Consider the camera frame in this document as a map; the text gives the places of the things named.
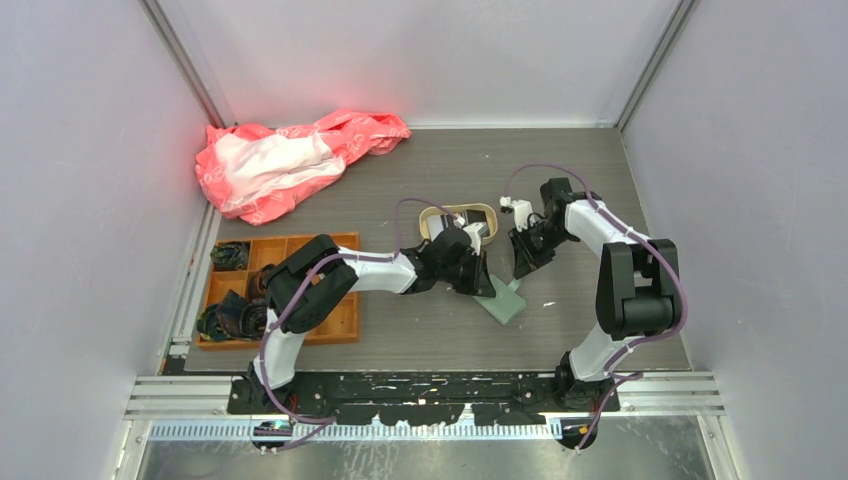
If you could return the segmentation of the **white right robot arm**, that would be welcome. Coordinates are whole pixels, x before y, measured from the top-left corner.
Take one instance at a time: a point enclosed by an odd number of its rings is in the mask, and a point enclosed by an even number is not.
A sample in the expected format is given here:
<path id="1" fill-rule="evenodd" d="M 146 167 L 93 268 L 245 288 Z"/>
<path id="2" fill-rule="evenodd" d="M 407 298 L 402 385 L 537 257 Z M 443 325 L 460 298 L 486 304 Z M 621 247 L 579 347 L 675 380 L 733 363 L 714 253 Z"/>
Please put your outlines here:
<path id="1" fill-rule="evenodd" d="M 625 225 L 589 189 L 573 190 L 566 178 L 540 188 L 544 211 L 502 196 L 499 207 L 513 217 L 508 236 L 513 274 L 522 279 L 551 263 L 565 242 L 580 242 L 599 258 L 596 325 L 555 369 L 552 391 L 567 410 L 582 409 L 611 390 L 614 369 L 643 339 L 677 327 L 683 302 L 677 288 L 677 249 Z"/>

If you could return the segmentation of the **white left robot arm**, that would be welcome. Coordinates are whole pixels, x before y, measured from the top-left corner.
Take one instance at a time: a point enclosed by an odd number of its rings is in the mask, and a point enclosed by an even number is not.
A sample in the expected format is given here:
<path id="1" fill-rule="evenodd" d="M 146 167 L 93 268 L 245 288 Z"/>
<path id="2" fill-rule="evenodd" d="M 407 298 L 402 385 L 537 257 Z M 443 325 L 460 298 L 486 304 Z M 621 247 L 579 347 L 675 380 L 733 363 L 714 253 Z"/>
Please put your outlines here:
<path id="1" fill-rule="evenodd" d="M 267 278 L 267 322 L 253 360 L 255 403 L 269 413 L 285 409 L 289 384 L 308 332 L 321 325 L 350 293 L 418 294 L 443 282 L 461 295 L 494 298 L 482 237 L 483 222 L 449 227 L 433 239 L 393 253 L 361 252 L 317 235 Z"/>

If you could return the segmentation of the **pink and white plastic bag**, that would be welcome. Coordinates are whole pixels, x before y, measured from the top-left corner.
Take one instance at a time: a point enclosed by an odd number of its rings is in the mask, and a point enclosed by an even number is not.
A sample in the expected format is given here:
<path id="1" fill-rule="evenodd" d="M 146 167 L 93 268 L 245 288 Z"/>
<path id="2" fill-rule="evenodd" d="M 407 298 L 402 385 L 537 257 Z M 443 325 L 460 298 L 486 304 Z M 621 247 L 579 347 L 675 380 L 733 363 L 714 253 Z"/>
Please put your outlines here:
<path id="1" fill-rule="evenodd" d="M 260 226 L 294 210 L 367 155 L 385 155 L 411 136 L 391 113 L 336 110 L 281 128 L 209 126 L 195 157 L 198 184 L 218 212 Z"/>

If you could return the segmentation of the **dark bundle in organizer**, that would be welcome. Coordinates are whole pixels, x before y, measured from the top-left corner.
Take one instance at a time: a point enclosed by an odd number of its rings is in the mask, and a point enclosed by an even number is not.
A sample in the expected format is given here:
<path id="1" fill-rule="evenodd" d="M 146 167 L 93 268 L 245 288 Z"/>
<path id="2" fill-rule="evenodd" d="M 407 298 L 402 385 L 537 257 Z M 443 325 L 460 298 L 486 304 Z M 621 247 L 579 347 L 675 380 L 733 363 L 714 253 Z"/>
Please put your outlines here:
<path id="1" fill-rule="evenodd" d="M 250 243 L 230 241 L 215 245 L 210 251 L 214 271 L 242 271 L 249 264 Z"/>

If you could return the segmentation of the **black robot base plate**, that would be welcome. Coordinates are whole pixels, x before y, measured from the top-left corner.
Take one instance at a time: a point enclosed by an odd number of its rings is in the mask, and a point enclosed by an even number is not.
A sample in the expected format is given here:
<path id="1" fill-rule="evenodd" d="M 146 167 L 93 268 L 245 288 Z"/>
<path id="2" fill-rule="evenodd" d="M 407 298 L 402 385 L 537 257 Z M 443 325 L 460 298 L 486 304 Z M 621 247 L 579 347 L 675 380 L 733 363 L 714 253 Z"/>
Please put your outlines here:
<path id="1" fill-rule="evenodd" d="M 339 425 L 452 425 L 469 410 L 477 426 L 536 425 L 549 414 L 617 411 L 612 380 L 580 382 L 547 372 L 298 372 L 267 394 L 254 373 L 233 381 L 230 414 L 274 414 L 284 408 Z"/>

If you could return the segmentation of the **orange compartment organizer box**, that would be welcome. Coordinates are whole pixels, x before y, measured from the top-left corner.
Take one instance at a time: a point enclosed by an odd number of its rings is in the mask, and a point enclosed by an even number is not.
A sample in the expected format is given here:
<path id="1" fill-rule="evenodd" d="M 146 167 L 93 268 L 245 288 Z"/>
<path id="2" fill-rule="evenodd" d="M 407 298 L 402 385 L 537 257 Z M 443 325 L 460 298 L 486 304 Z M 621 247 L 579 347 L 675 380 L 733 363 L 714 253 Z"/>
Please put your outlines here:
<path id="1" fill-rule="evenodd" d="M 242 271 L 256 271 L 267 264 L 273 264 L 274 267 L 276 267 L 312 238 L 313 236 L 293 235 L 232 241 L 244 241 L 250 243 L 249 264 L 247 269 Z M 340 303 L 320 325 L 306 334 L 304 345 L 356 343 L 359 341 L 359 337 L 360 325 L 358 293 L 349 293 L 340 301 Z M 226 351 L 257 349 L 262 338 L 258 342 L 253 343 L 251 346 L 238 346 L 233 349 L 201 348 L 196 331 L 195 339 L 198 347 L 202 350 Z"/>

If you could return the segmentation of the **stack of credit cards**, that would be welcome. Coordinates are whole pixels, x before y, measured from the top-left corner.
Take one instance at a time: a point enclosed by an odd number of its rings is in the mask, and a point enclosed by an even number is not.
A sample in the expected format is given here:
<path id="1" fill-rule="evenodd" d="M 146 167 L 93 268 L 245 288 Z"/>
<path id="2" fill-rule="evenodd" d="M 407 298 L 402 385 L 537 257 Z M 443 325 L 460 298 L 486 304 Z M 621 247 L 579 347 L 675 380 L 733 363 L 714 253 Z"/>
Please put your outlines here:
<path id="1" fill-rule="evenodd" d="M 487 221 L 486 213 L 482 210 L 464 210 L 458 213 L 459 216 L 465 217 L 468 220 L 474 218 L 475 220 L 481 220 L 485 218 Z M 438 234 L 440 234 L 443 230 L 448 227 L 456 227 L 453 223 L 453 218 L 455 214 L 446 214 L 441 210 L 438 210 L 436 213 L 430 213 L 423 218 L 423 237 L 427 239 L 435 239 Z"/>

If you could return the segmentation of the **beige oval card tray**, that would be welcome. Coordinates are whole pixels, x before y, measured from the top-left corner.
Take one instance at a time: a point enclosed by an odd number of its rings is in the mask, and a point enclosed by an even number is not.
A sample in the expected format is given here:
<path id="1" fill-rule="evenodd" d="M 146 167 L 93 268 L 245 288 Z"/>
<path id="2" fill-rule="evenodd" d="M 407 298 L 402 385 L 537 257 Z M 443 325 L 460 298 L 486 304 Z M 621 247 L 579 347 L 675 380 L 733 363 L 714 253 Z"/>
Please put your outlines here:
<path id="1" fill-rule="evenodd" d="M 452 217 L 445 212 L 460 216 L 465 225 L 484 223 L 485 228 L 481 233 L 481 243 L 490 244 L 498 232 L 498 224 L 494 209 L 483 203 L 469 203 L 459 205 L 448 205 L 443 209 L 430 206 L 425 208 L 419 215 L 419 232 L 423 239 L 434 240 L 442 231 L 449 227 L 456 227 Z"/>

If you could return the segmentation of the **black roll in organizer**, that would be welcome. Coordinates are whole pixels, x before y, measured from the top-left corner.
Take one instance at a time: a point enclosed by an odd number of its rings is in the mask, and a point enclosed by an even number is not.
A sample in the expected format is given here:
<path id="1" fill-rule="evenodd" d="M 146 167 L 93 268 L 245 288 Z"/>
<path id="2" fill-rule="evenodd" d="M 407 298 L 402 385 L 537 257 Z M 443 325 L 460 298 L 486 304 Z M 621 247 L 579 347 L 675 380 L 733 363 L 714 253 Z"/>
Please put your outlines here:
<path id="1" fill-rule="evenodd" d="M 205 306 L 195 321 L 201 348 L 251 346 L 267 323 L 267 264 L 256 271 L 221 271 L 210 276 Z"/>

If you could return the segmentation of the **green leather card holder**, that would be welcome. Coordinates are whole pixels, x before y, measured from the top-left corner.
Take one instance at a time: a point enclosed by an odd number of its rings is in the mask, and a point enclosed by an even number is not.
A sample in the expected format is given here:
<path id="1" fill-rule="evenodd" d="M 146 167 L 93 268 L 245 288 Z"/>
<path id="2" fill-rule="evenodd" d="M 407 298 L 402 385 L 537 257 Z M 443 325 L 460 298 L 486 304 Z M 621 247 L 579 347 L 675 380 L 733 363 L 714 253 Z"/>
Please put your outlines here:
<path id="1" fill-rule="evenodd" d="M 501 325 L 507 325 L 526 308 L 526 300 L 518 293 L 521 280 L 512 279 L 504 282 L 494 275 L 490 277 L 490 280 L 495 296 L 492 298 L 475 296 L 474 300 Z"/>

